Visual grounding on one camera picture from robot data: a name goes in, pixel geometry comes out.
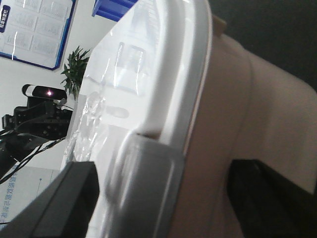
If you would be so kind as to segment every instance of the potted plant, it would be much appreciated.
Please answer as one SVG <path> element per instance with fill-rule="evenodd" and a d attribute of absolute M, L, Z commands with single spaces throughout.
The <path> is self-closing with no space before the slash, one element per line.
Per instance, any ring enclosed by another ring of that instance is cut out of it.
<path fill-rule="evenodd" d="M 65 83 L 65 91 L 68 91 L 69 94 L 73 94 L 75 100 L 78 97 L 80 86 L 83 81 L 85 69 L 89 60 L 89 57 L 85 58 L 85 56 L 89 51 L 90 50 L 83 52 L 83 49 L 78 46 L 75 51 L 69 54 L 67 58 L 68 64 L 64 64 L 64 71 L 61 73 L 66 75 L 66 78 L 61 84 Z"/>

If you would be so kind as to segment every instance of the camera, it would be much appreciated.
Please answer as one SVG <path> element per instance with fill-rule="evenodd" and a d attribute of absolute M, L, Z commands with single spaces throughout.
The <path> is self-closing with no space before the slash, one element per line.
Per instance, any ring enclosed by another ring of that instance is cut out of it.
<path fill-rule="evenodd" d="M 62 109 L 67 101 L 64 90 L 26 84 L 22 93 L 27 96 L 27 106 L 2 117 L 0 178 L 35 148 L 64 138 L 72 116 L 72 111 Z"/>

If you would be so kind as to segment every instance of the black cable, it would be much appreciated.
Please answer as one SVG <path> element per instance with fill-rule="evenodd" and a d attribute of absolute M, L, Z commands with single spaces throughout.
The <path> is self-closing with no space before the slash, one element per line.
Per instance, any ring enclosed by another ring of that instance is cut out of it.
<path fill-rule="evenodd" d="M 23 159 L 20 164 L 18 164 L 16 166 L 16 168 L 9 174 L 7 174 L 6 176 L 4 176 L 2 179 L 0 179 L 0 184 L 3 184 L 5 181 L 7 181 L 9 178 L 11 178 L 12 175 L 14 175 L 16 172 L 18 172 L 20 170 L 20 168 L 23 168 L 35 155 L 37 155 L 39 153 L 39 150 L 41 149 L 41 146 L 39 146 L 37 148 L 37 150 L 35 151 L 35 153 L 33 153 L 32 155 L 26 157 L 25 159 Z"/>
<path fill-rule="evenodd" d="M 67 107 L 67 108 L 69 108 L 69 109 L 72 109 L 72 110 L 74 110 L 73 108 L 71 108 L 71 107 L 69 107 L 69 106 L 65 106 L 65 105 L 63 105 L 63 107 Z"/>
<path fill-rule="evenodd" d="M 1 134 L 1 135 L 0 135 L 0 140 L 4 140 L 4 139 L 6 139 L 6 138 L 11 137 L 13 133 L 14 133 L 13 130 L 9 130 L 9 131 L 7 131 L 7 132 Z"/>
<path fill-rule="evenodd" d="M 42 153 L 43 151 L 47 150 L 47 149 L 50 149 L 52 148 L 53 146 L 55 146 L 56 144 L 60 143 L 61 141 L 63 141 L 65 138 L 62 138 L 62 139 L 59 139 L 59 140 L 56 140 L 56 141 L 53 141 L 52 143 L 50 143 L 49 145 L 47 145 L 45 148 L 43 148 L 41 150 L 41 145 L 36 149 L 36 151 L 32 154 L 32 155 L 29 155 L 28 157 L 24 158 L 20 164 L 18 164 L 16 166 L 16 168 L 11 172 L 9 173 L 8 175 L 4 176 L 2 179 L 0 179 L 0 184 L 6 182 L 9 178 L 11 178 L 12 175 L 14 175 L 16 172 L 18 172 L 20 169 L 22 169 L 24 166 L 27 165 L 28 162 L 30 162 L 30 160 L 36 156 L 37 154 L 40 154 Z"/>
<path fill-rule="evenodd" d="M 0 131 L 0 135 L 6 134 L 8 131 L 10 131 L 10 129 L 4 129 Z"/>

